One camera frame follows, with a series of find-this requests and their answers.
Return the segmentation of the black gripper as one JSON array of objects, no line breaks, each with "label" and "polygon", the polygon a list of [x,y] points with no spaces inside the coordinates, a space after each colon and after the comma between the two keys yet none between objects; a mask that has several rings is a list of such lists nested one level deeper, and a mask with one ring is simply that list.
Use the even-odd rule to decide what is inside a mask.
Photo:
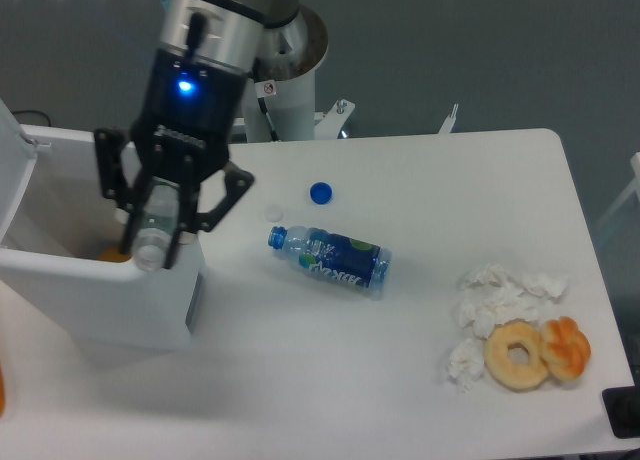
[{"label": "black gripper", "polygon": [[128,215],[119,252],[130,254],[152,181],[178,188],[165,270],[183,232],[209,232],[253,183],[229,164],[228,137],[246,77],[160,49],[141,112],[128,131],[101,128],[94,145],[102,194]]}]

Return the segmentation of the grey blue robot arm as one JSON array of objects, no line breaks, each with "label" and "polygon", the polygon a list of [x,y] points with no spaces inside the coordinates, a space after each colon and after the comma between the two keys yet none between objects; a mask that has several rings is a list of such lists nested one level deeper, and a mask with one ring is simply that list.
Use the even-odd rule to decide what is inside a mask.
[{"label": "grey blue robot arm", "polygon": [[101,193],[127,215],[119,251],[143,271],[171,269],[254,183],[228,139],[271,2],[168,0],[139,116],[93,133]]}]

